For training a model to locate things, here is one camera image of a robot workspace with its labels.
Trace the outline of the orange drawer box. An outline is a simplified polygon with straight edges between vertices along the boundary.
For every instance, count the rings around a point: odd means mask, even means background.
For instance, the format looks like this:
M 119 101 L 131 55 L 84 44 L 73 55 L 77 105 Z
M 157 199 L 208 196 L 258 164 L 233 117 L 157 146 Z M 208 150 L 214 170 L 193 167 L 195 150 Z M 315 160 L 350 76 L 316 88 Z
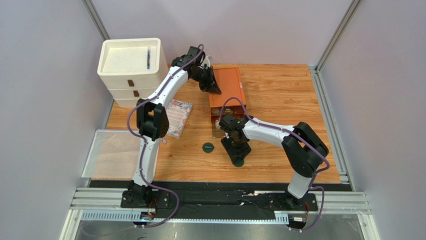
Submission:
M 213 70 L 218 87 L 221 94 L 209 94 L 210 115 L 218 117 L 225 101 L 231 97 L 238 98 L 247 106 L 247 101 L 243 89 L 240 69 L 238 67 L 227 67 Z

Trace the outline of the clear orange drawer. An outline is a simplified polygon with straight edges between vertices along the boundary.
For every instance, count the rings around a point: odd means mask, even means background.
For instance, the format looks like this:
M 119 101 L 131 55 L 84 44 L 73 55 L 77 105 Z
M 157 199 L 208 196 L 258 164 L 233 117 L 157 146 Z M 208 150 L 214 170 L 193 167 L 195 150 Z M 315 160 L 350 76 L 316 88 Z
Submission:
M 225 131 L 219 125 L 220 118 L 218 115 L 211 116 L 211 127 L 213 138 L 224 138 L 226 137 Z

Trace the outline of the dark green round lid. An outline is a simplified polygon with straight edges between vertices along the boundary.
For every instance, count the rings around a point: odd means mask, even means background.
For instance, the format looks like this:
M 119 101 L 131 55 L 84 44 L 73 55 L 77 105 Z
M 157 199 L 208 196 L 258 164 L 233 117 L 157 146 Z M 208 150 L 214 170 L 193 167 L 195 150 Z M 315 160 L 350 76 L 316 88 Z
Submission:
M 211 153 L 214 149 L 215 149 L 215 146 L 210 142 L 206 142 L 202 145 L 202 150 L 205 153 Z

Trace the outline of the gold mirrored jar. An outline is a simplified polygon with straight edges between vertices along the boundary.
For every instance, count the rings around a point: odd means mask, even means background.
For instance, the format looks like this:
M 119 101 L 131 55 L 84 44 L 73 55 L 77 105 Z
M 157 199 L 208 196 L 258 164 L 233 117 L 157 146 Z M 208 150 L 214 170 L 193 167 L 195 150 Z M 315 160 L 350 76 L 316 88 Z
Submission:
M 216 119 L 215 122 L 214 122 L 214 124 L 215 124 L 215 129 L 216 130 L 218 130 L 218 131 L 222 131 L 223 130 L 222 127 L 220 126 L 220 120 L 219 119 Z

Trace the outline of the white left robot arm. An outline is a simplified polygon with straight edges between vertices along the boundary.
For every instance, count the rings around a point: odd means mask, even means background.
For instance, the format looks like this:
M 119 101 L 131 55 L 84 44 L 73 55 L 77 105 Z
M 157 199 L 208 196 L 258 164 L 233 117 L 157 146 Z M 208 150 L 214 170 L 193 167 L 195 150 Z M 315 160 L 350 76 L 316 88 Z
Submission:
M 166 108 L 178 90 L 190 79 L 198 82 L 202 92 L 221 94 L 209 57 L 204 52 L 204 45 L 191 46 L 182 56 L 172 61 L 169 72 L 160 86 L 146 99 L 139 99 L 129 115 L 136 115 L 134 132 L 129 132 L 140 139 L 139 160 L 129 182 L 127 190 L 122 193 L 122 208 L 147 208 L 154 202 L 153 186 L 160 143 L 168 133 L 170 122 Z

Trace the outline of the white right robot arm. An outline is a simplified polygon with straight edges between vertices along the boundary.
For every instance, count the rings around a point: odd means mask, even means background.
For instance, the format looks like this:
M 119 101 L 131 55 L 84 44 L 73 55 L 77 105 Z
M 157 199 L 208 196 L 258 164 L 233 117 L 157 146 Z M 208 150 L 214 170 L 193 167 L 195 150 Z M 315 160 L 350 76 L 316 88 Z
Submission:
M 261 141 L 280 147 L 293 169 L 284 203 L 292 208 L 303 206 L 309 189 L 326 161 L 329 149 L 305 122 L 297 125 L 278 125 L 261 121 L 250 115 L 240 119 L 227 114 L 220 118 L 218 126 L 225 132 L 221 139 L 225 151 L 235 167 L 244 165 L 251 152 L 250 140 Z

